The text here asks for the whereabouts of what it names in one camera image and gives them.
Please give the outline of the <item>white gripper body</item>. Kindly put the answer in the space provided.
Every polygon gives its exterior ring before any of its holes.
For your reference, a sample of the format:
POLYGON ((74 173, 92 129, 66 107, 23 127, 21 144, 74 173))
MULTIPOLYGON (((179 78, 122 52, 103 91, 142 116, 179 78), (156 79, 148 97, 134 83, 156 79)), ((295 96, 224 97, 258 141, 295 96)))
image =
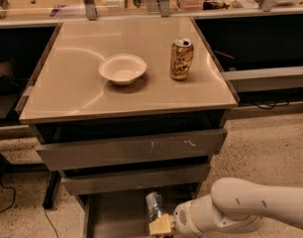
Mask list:
POLYGON ((204 238, 203 210, 203 203, 200 199, 189 200, 177 205, 173 212, 176 233, 184 238, 204 238))

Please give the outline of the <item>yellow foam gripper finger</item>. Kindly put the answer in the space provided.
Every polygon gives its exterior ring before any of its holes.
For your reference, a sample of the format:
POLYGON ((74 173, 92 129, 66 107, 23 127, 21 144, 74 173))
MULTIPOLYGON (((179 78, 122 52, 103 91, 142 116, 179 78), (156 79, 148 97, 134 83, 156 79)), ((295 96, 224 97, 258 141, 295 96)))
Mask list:
POLYGON ((149 224, 150 236, 153 237, 166 237, 172 236, 174 231, 175 221, 174 218, 165 213, 161 217, 152 221, 149 224))

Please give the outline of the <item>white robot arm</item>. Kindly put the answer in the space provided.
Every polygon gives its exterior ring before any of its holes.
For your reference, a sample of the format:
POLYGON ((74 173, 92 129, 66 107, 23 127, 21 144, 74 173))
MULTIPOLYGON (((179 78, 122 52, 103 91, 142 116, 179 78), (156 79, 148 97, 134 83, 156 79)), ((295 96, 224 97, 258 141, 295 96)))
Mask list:
POLYGON ((162 210, 157 193, 147 196, 150 236, 204 238, 207 231, 254 232, 264 217, 303 230, 303 187, 262 185, 240 178, 220 178, 205 196, 162 210))

